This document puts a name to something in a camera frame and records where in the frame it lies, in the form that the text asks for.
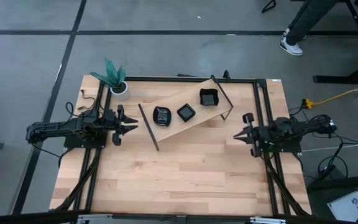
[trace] small black dish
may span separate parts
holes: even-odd
[[[201,89],[200,104],[203,106],[217,106],[219,103],[217,89]]]
[[[168,127],[171,123],[171,111],[168,108],[156,106],[153,112],[153,121],[157,125]]]
[[[190,118],[196,115],[196,112],[191,108],[191,106],[187,103],[183,105],[181,108],[178,109],[179,117],[184,121],[187,122]]]

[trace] potted plant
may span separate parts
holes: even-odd
[[[105,85],[110,87],[110,91],[117,100],[126,100],[129,97],[128,84],[124,81],[126,72],[122,67],[117,71],[111,60],[104,59],[106,64],[107,76],[100,75],[96,72],[90,72],[93,77],[102,81]]]

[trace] sneaker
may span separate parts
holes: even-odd
[[[303,55],[303,51],[302,51],[302,49],[299,48],[298,44],[295,44],[294,46],[287,44],[286,37],[284,37],[284,39],[280,42],[280,47],[291,55],[294,55],[294,56]]]
[[[281,38],[285,38],[287,36],[287,34],[290,32],[289,28],[287,28],[284,33],[281,35]]]

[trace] white pot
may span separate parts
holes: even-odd
[[[116,100],[123,101],[129,98],[128,84],[125,81],[123,81],[123,84],[125,84],[125,90],[122,93],[115,93],[114,90],[110,87],[111,94]]]

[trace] person's leg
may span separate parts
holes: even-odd
[[[330,11],[338,0],[310,0],[303,14],[286,36],[288,45],[295,45]]]
[[[288,28],[291,30],[296,22],[298,22],[299,18],[303,15],[303,13],[306,11],[306,8],[308,7],[309,3],[310,3],[311,0],[306,0],[302,7],[299,9],[298,13],[296,14],[294,20],[292,20],[291,24],[288,26]]]

